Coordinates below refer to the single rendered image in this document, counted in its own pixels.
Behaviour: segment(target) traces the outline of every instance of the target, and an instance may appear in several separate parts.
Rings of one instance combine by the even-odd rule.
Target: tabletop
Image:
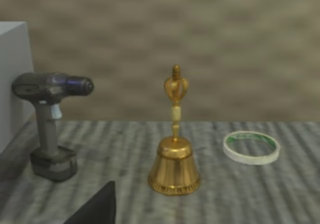
[[[77,152],[78,172],[62,183],[33,175],[29,153],[37,127],[29,122],[0,155],[0,224],[63,223],[114,180],[117,224],[320,223],[320,123],[182,122],[202,177],[186,196],[151,190],[147,175],[170,122],[62,121],[59,144]],[[223,153],[223,138],[258,131],[281,145],[276,162],[249,166]],[[257,154],[261,145],[238,145]]]

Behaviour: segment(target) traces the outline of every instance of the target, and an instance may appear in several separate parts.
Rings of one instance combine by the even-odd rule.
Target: tape roll
[[[229,143],[239,139],[250,139],[263,141],[268,144],[274,151],[270,155],[248,156],[240,154],[229,147]],[[254,131],[236,131],[225,136],[223,139],[224,153],[232,160],[247,165],[266,165],[276,161],[280,153],[279,143],[272,137],[263,133]]]

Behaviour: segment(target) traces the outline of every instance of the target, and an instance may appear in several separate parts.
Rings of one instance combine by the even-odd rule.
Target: white block
[[[34,113],[11,90],[17,76],[33,70],[27,24],[0,22],[0,154]]]

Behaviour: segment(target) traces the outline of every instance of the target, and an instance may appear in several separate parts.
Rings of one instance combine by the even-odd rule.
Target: brass bell
[[[172,101],[172,136],[164,138],[157,149],[156,160],[148,176],[149,186],[164,195],[185,195],[200,186],[190,142],[178,136],[181,119],[180,100],[185,96],[188,82],[181,78],[180,67],[173,67],[172,77],[164,84],[164,90]]]

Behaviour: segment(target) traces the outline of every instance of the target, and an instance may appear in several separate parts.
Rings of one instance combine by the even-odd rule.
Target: black object
[[[64,224],[115,224],[115,182],[109,181]]]
[[[87,96],[94,90],[91,79],[60,72],[24,73],[12,83],[12,91],[35,107],[40,147],[30,154],[34,174],[64,181],[77,172],[77,154],[58,146],[55,120],[62,117],[59,103],[68,96]]]

